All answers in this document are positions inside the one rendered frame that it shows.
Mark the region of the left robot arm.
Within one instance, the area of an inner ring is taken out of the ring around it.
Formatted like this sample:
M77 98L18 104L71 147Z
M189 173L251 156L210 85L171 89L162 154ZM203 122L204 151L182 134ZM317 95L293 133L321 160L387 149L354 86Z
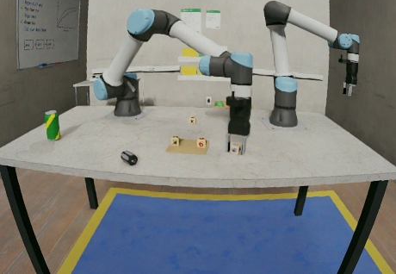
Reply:
M275 62L275 74L273 75L275 105L269 122L278 127L293 128L298 124L295 111L298 85L289 67L288 47L284 28L288 23L293 24L327 40L328 47L341 48L342 50L347 50L347 53L358 55L359 36L355 34L342 34L277 1L267 2L264 5L263 12L266 27L270 31Z

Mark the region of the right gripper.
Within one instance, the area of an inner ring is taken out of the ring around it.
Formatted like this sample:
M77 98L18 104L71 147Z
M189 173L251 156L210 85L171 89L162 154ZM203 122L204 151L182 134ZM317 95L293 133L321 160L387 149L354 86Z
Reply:
M230 106L230 121L226 134L226 153L230 151L230 135L243 135L241 155L245 154L246 139L251 133L251 96L252 86L231 84L230 96L226 97L226 105Z

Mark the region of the green and yellow drink can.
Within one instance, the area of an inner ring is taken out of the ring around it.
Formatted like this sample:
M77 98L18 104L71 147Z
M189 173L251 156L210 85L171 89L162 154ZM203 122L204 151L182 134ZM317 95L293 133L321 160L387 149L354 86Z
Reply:
M59 140L61 137L59 129L59 115L56 110L46 112L45 123L47 139L50 141Z

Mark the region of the tan flat mat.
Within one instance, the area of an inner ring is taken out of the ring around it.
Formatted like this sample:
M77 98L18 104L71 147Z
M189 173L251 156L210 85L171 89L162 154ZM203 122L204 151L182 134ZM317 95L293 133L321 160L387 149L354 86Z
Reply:
M165 150L166 153L186 153L186 154L198 154L198 155L206 155L207 148L210 140L207 140L207 144L205 148L197 147L197 140L186 140L180 139L179 146L171 146L169 145Z

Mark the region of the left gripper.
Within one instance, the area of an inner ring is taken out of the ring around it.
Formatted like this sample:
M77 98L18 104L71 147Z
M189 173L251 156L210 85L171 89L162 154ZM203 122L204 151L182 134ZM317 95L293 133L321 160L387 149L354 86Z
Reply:
M345 83L343 83L343 94L346 94L346 84L349 84L348 96L351 96L352 86L357 85L357 73L358 73L358 60L359 55L347 53L347 58L342 59L343 55L341 54L341 59L338 59L339 63L346 64L346 79ZM350 60L349 60L350 59Z

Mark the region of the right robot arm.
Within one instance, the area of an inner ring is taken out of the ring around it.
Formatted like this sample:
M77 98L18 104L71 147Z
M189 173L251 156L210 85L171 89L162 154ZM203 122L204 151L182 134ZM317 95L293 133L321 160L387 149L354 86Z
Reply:
M230 78L231 84L235 85L252 85L253 60L250 53L229 53L171 13L156 9L136 9L127 22L126 39L109 69L93 84L98 100L106 101L117 97L115 116L140 115L137 75L126 71L143 43L149 41L154 34L177 38L201 54L203 57L199 70L202 75Z

